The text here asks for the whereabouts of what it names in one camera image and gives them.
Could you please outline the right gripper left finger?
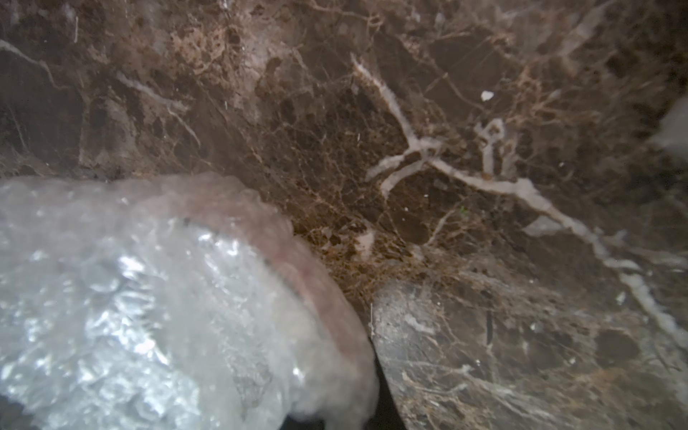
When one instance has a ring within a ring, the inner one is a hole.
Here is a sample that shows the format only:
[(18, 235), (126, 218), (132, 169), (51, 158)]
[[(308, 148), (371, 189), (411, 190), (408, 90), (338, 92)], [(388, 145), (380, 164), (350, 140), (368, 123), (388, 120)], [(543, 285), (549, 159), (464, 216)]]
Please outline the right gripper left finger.
[(316, 417), (285, 417), (279, 430), (324, 430), (324, 421)]

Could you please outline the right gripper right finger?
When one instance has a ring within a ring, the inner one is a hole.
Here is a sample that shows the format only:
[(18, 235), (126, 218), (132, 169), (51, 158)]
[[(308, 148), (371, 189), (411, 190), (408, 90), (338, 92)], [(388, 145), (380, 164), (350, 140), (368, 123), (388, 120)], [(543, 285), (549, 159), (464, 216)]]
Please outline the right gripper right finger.
[(376, 411), (367, 422), (367, 430), (407, 430), (407, 427), (399, 413), (382, 365), (376, 357), (376, 374), (380, 383), (379, 399)]

